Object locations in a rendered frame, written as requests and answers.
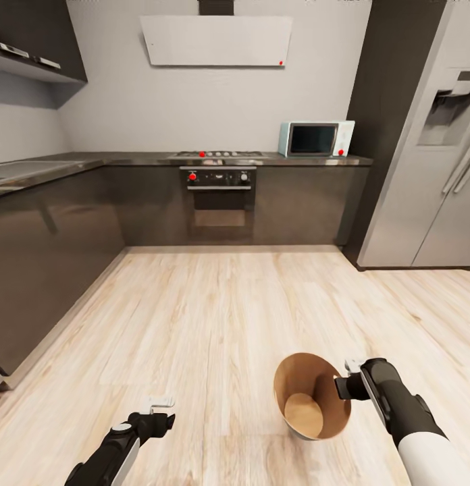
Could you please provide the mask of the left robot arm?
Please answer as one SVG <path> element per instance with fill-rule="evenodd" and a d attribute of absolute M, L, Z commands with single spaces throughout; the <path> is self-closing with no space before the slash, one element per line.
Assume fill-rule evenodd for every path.
<path fill-rule="evenodd" d="M 170 408 L 175 400 L 168 395 L 145 395 L 140 412 L 132 412 L 127 422 L 115 425 L 101 447 L 83 464 L 79 462 L 64 486 L 121 486 L 149 438 L 163 438 L 172 430 L 176 414 L 153 412 L 153 407 Z"/>

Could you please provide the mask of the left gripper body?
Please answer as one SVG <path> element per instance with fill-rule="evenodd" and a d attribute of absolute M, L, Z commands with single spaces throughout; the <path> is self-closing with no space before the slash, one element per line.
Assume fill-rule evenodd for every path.
<path fill-rule="evenodd" d="M 139 412 L 132 412 L 129 415 L 128 421 L 142 421 L 147 431 L 145 439 L 145 442 L 147 442 L 149 438 L 163 438 L 167 432 L 167 418 L 167 413 L 160 414 L 160 412 L 154 412 L 151 414 L 139 414 Z"/>

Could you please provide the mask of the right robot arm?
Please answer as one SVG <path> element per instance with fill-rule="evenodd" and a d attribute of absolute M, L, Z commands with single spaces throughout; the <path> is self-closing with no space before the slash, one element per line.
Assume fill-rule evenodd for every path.
<path fill-rule="evenodd" d="M 392 435 L 411 486 L 470 486 L 470 466 L 436 424 L 430 407 L 403 384 L 386 358 L 345 358 L 335 378 L 341 400 L 369 398 Z"/>

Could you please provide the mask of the trash can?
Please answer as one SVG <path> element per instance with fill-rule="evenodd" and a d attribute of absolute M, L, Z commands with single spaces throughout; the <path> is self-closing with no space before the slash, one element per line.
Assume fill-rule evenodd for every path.
<path fill-rule="evenodd" d="M 276 368 L 273 392 L 280 414 L 292 434 L 303 441 L 337 437 L 349 423 L 352 400 L 341 400 L 337 368 L 317 354 L 287 356 Z"/>

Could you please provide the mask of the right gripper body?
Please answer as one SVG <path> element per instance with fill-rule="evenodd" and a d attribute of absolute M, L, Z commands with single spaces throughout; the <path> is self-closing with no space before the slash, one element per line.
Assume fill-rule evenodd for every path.
<path fill-rule="evenodd" d="M 341 400 L 357 399 L 368 400 L 369 398 L 362 394 L 356 385 L 356 373 L 349 377 L 335 378 L 335 384 L 338 390 L 338 395 Z"/>

